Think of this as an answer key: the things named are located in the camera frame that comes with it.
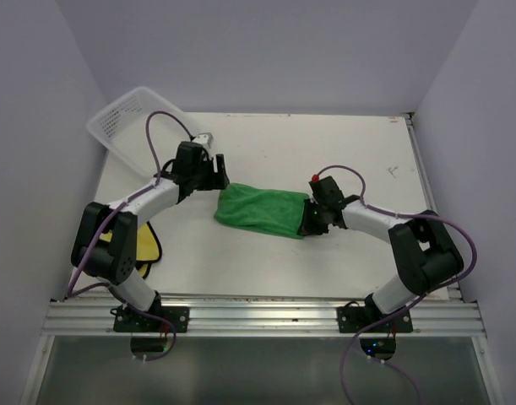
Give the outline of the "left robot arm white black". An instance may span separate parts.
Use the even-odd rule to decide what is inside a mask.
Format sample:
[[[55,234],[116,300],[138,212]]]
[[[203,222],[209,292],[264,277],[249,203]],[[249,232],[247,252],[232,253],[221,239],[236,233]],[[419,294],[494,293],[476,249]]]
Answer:
[[[158,166],[153,179],[115,202],[89,203],[82,214],[71,252],[74,267],[67,297],[73,298],[81,274],[99,280],[128,306],[133,321],[144,331],[157,329],[162,309],[157,293],[136,269],[139,229],[154,216],[181,203],[195,191],[224,190],[230,184],[223,154],[211,155],[206,146],[184,141],[175,158]]]

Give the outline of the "green microfiber towel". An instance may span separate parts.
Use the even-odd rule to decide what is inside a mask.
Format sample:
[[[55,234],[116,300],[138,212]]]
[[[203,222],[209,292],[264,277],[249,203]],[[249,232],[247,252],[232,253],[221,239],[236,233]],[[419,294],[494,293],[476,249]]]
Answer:
[[[308,198],[302,192],[231,183],[219,194],[214,218],[239,230],[301,239],[298,230]]]

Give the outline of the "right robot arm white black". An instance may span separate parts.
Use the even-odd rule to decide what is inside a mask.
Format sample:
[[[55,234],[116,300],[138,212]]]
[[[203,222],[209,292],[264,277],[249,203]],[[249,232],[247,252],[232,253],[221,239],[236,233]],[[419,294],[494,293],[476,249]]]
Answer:
[[[329,227],[359,231],[390,245],[396,274],[365,298],[363,320],[382,331],[394,313],[461,272],[464,260],[441,219],[433,211],[388,214],[357,195],[346,197],[331,176],[314,175],[312,197],[304,201],[298,234],[323,235]]]

